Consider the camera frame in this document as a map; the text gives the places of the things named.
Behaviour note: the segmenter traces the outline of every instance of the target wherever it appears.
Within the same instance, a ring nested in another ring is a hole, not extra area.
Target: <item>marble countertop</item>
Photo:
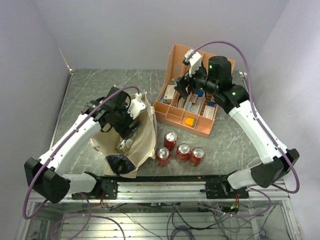
[[[56,143],[72,126],[85,103],[106,96],[113,85],[137,86],[147,92],[151,105],[154,104],[164,82],[165,70],[137,69],[76,69],[69,84],[62,108],[54,143]],[[243,84],[239,77],[233,82]],[[157,146],[163,146],[164,134],[175,131],[180,140],[192,147],[201,147],[206,157],[202,163],[193,167],[178,163],[174,156],[167,167],[158,167],[156,160],[149,158],[139,167],[138,176],[187,176],[187,175],[224,175],[260,163],[258,153],[240,126],[219,108],[210,136],[204,138],[188,131],[158,122]],[[90,142],[82,146],[75,161],[65,173],[81,174],[90,171],[98,176],[104,174],[104,156],[95,151]]]

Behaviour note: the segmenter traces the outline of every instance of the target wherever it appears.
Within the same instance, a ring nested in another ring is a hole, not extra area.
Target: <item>red soda can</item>
[[[192,149],[190,157],[189,157],[189,163],[196,167],[198,166],[201,161],[205,158],[205,150],[203,150],[201,147],[195,147]]]
[[[169,164],[170,151],[165,147],[160,147],[156,152],[156,160],[159,167],[165,167]]]
[[[178,141],[178,134],[176,134],[174,131],[168,132],[166,135],[164,135],[164,147],[167,148],[170,152],[175,148],[175,145]]]
[[[179,163],[185,163],[186,161],[188,161],[188,158],[190,156],[190,152],[191,152],[190,146],[186,143],[181,143],[176,148],[175,159]]]

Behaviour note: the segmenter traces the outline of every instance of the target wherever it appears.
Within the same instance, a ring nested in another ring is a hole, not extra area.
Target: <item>can lid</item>
[[[186,143],[181,143],[179,146],[178,146],[178,149],[179,149],[179,152],[182,153],[182,154],[187,154],[190,152],[190,147],[188,144]]]
[[[170,142],[174,142],[178,139],[178,134],[176,134],[174,131],[170,131],[165,135],[165,139],[167,139]]]
[[[158,155],[159,158],[166,159],[169,156],[170,152],[167,148],[160,147],[156,154]]]
[[[192,150],[192,153],[196,158],[202,158],[205,155],[205,150],[201,147],[196,147]]]

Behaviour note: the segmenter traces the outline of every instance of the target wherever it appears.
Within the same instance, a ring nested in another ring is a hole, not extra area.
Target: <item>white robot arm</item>
[[[112,87],[108,96],[118,91]],[[37,179],[33,189],[52,203],[58,203],[66,194],[100,192],[100,178],[93,173],[65,174],[73,156],[84,143],[87,143],[96,133],[102,131],[106,124],[110,124],[123,139],[130,137],[141,125],[134,121],[141,112],[146,110],[140,93],[135,94],[130,105],[125,103],[128,94],[121,92],[107,101],[89,117],[104,98],[88,102],[72,127],[53,146],[38,159],[29,158],[24,164],[27,182],[30,185],[36,173],[50,162]]]
[[[194,50],[191,49],[184,56],[183,63],[187,66],[190,65],[190,68],[184,76],[176,80],[175,90],[185,99],[191,92],[196,93],[199,90],[211,93],[215,102],[244,130],[262,162],[262,164],[229,174],[226,185],[232,189],[253,185],[259,185],[263,188],[269,187],[290,171],[289,165],[279,149],[285,150],[285,155],[293,165],[299,158],[298,151],[295,148],[288,149],[276,138],[255,107],[255,114],[253,113],[246,89],[232,83],[231,63],[226,57],[211,57],[208,63],[209,67],[206,70],[202,63],[202,56],[198,52],[194,52],[189,57],[193,52]],[[278,146],[274,145],[258,123],[258,119],[266,127],[268,133],[276,139]]]

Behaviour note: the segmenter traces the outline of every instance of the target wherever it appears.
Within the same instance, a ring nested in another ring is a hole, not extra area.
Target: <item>beige tote bag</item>
[[[136,139],[125,155],[119,154],[115,150],[119,134],[113,128],[109,132],[99,132],[91,138],[91,145],[94,149],[106,157],[105,175],[115,176],[117,175],[115,172],[118,172],[121,177],[134,179],[137,177],[139,166],[147,158],[156,158],[157,120],[155,109],[150,105],[147,93],[144,93],[141,99],[145,102],[147,109],[137,117],[141,120],[142,125],[136,131]],[[106,131],[109,127],[110,125],[107,124],[103,130]]]

